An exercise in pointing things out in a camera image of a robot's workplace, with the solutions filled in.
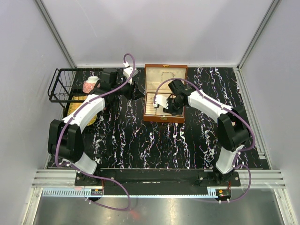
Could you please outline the brown jewelry tray insert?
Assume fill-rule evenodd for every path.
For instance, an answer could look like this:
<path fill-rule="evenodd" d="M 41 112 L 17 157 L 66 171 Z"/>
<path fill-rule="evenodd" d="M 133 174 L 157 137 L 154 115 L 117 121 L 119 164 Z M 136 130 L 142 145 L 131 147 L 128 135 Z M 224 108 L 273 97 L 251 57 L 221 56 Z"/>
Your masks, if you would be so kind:
<path fill-rule="evenodd" d="M 164 112 L 164 108 L 162 106 L 159 106 L 158 108 L 155 108 L 153 106 L 153 98 L 155 93 L 147 93 L 145 97 L 145 109 L 144 109 L 144 115 L 146 116 L 169 116 L 172 115 L 170 113 Z M 173 117 L 183 117 L 184 114 L 181 115 L 173 115 Z"/>

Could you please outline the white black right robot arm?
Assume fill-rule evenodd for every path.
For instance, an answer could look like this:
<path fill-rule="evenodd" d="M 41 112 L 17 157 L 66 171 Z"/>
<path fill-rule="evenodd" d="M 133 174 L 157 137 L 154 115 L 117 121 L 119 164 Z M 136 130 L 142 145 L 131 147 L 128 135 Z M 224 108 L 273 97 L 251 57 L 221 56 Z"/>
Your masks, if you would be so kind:
<path fill-rule="evenodd" d="M 175 98 L 167 98 L 164 111 L 176 114 L 185 106 L 192 107 L 209 116 L 217 123 L 217 140 L 221 146 L 219 157 L 213 168 L 214 183 L 225 185 L 234 169 L 237 157 L 245 143 L 252 138 L 255 145 L 253 130 L 248 123 L 246 110 L 242 106 L 232 107 L 209 97 L 194 84 L 184 84 L 182 78 L 169 79 L 169 88 Z"/>

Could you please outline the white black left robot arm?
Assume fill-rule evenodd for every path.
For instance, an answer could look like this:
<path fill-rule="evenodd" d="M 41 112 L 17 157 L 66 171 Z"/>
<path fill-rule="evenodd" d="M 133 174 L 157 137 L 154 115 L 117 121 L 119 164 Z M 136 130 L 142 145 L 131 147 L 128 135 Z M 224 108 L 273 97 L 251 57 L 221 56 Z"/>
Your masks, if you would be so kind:
<path fill-rule="evenodd" d="M 84 152 L 82 133 L 116 97 L 124 96 L 128 100 L 143 97 L 132 80 L 137 73 L 137 68 L 126 66 L 122 74 L 112 69 L 87 78 L 82 87 L 87 95 L 84 102 L 67 117 L 50 123 L 48 153 L 55 157 L 57 166 L 75 166 L 86 173 L 85 180 L 92 186 L 101 181 L 101 174 L 96 171 L 97 163 Z"/>

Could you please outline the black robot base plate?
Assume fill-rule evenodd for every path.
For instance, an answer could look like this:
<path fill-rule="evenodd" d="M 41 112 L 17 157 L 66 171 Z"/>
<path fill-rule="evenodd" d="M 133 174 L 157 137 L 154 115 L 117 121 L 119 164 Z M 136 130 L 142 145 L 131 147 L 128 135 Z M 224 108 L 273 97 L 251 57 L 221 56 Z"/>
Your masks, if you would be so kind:
<path fill-rule="evenodd" d="M 240 187 L 237 172 L 217 180 L 212 170 L 204 169 L 100 169 L 97 176 L 110 178 L 134 195 L 200 195 L 208 187 Z"/>

